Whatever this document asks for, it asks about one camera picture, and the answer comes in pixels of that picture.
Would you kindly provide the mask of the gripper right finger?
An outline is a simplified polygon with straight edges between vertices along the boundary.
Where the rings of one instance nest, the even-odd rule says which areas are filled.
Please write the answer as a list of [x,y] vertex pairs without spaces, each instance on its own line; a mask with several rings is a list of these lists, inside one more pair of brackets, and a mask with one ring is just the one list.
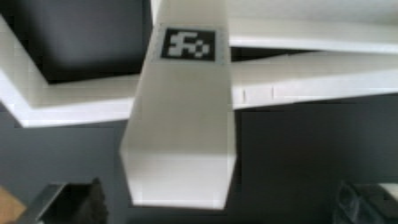
[[398,224],[398,183],[340,182],[333,224]]

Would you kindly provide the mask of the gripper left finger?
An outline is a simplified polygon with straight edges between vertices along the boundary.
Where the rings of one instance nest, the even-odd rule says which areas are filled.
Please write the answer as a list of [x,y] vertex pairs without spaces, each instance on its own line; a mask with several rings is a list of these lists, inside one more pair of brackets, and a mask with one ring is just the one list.
[[104,192],[97,178],[86,183],[49,183],[15,224],[108,224]]

